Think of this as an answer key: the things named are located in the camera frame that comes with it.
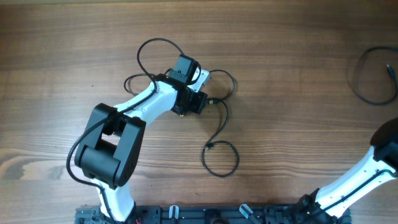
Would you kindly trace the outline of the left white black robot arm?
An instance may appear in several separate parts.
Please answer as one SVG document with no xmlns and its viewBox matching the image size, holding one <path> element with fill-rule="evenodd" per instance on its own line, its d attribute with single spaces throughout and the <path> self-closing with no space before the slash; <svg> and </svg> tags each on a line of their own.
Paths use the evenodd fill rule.
<svg viewBox="0 0 398 224">
<path fill-rule="evenodd" d="M 149 77 L 149 87 L 133 99 L 116 106 L 95 106 L 68 156 L 67 162 L 83 171 L 86 184 L 97 188 L 101 200 L 86 217 L 77 211 L 77 223 L 132 223 L 136 204 L 128 181 L 146 127 L 166 111 L 184 116 L 199 114 L 205 107 L 207 95 L 200 89 L 210 73 L 193 58 L 180 55 L 173 69 Z"/>
</svg>

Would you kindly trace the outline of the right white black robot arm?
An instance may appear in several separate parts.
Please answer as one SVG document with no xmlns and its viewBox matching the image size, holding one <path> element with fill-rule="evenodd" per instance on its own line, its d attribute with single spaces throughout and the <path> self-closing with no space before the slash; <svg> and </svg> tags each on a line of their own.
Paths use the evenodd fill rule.
<svg viewBox="0 0 398 224">
<path fill-rule="evenodd" d="M 397 178 L 397 119 L 372 136 L 366 155 L 333 183 L 304 195 L 292 209 L 294 223 L 337 223 L 350 205 Z"/>
</svg>

